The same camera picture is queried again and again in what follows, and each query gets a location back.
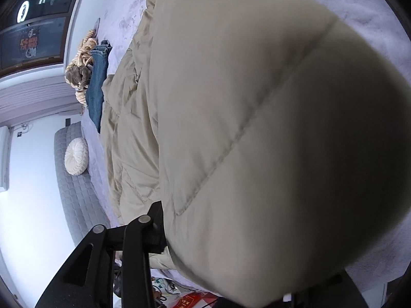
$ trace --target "white radiator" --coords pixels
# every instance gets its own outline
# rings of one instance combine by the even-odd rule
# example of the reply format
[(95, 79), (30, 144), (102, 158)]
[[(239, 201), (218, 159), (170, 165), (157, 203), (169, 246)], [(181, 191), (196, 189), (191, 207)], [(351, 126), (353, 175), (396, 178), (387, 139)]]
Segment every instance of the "white radiator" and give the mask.
[(7, 167), (9, 164), (10, 131), (6, 126), (0, 127), (0, 192), (7, 190)]

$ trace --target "denim jeans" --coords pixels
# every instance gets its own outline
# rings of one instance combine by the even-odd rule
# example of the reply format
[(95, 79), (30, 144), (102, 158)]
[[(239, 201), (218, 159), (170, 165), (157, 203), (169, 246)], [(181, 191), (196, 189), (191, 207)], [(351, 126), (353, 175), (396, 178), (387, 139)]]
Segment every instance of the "denim jeans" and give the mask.
[(100, 45), (96, 45), (90, 51), (94, 59), (94, 65), (90, 84), (86, 91), (86, 102), (90, 118), (95, 124), (98, 133), (100, 133), (100, 121), (104, 102), (101, 86), (107, 77), (108, 55), (111, 49), (110, 43), (102, 41)]

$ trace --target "round white pillow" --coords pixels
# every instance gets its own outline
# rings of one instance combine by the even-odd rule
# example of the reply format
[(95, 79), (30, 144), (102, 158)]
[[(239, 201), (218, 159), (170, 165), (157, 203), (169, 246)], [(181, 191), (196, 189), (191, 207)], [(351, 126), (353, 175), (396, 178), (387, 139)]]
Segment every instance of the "round white pillow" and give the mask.
[(88, 166), (88, 145), (84, 138), (75, 138), (66, 149), (64, 165), (69, 174), (82, 174)]

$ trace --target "quilted jacket seam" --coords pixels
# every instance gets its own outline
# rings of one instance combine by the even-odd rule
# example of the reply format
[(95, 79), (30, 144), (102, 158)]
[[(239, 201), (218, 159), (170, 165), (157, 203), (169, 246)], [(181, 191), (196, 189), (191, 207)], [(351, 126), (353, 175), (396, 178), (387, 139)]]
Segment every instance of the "quilted jacket seam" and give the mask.
[(231, 153), (231, 150), (235, 147), (235, 145), (241, 140), (242, 136), (246, 133), (248, 128), (251, 126), (252, 122), (258, 116), (258, 111), (261, 107), (263, 107), (266, 103), (268, 103), (273, 96), (273, 94), (282, 88), (282, 86), (288, 81), (288, 79), (294, 74), (294, 72), (299, 68), (299, 66), (310, 56), (310, 54), (317, 48), (318, 44), (327, 36), (328, 33), (332, 30), (332, 28), (338, 22), (338, 18), (335, 16), (334, 19), (326, 26), (323, 32), (321, 32), (314, 40), (312, 40), (306, 47), (306, 52), (303, 53), (300, 61), (295, 65), (295, 67), (288, 73), (288, 75), (279, 83), (278, 86), (275, 87), (267, 87), (265, 90), (265, 94), (262, 96), (260, 102), (256, 105), (256, 107), (251, 111), (251, 113), (246, 117), (244, 122), (240, 124), (239, 131), (235, 135), (234, 139), (230, 142), (230, 145), (224, 150), (219, 158), (217, 159), (216, 163), (211, 167), (208, 171), (207, 175), (200, 181), (197, 188), (193, 192), (192, 196), (188, 198), (185, 202), (184, 206), (180, 210), (175, 209), (175, 215), (181, 216), (190, 206), (192, 201), (198, 195), (202, 187), (207, 183), (210, 177), (213, 175), (215, 170), (219, 167), (219, 165), (225, 160), (225, 158)]

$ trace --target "metal bolt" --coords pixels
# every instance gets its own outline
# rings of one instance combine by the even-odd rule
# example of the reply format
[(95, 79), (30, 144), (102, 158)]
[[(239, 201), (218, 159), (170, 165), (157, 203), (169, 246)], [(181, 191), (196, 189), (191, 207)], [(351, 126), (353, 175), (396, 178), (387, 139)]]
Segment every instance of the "metal bolt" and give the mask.
[(100, 234), (102, 232), (104, 232), (104, 226), (103, 225), (97, 225), (97, 226), (93, 227), (93, 233)]
[(138, 218), (138, 221), (141, 223), (147, 223), (150, 222), (151, 218), (149, 215), (142, 215), (141, 217)]

